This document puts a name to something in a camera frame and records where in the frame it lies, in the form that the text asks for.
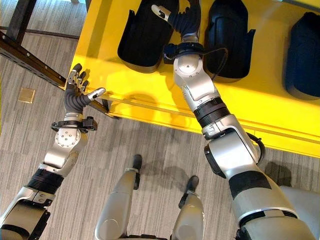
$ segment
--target yellow table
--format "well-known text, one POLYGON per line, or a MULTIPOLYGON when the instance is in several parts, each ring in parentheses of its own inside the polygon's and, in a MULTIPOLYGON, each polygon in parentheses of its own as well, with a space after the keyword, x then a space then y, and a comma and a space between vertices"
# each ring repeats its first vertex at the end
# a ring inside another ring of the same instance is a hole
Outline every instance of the yellow table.
MULTIPOLYGON (((200 42, 212 0, 202 0, 200 42)), ((305 8, 272 0, 243 0, 248 29, 256 29, 251 69, 234 83, 216 83, 222 99, 246 131, 268 147, 320 157, 320 100, 292 97, 283 87, 284 60, 292 25, 305 8)), ((89 69, 91 91, 105 87, 110 114, 194 133, 201 127, 173 79, 173 66, 160 64, 150 74, 133 71, 117 55, 129 10, 140 0, 92 0, 72 65, 89 69)), ((174 33, 171 43, 179 43, 174 33)))

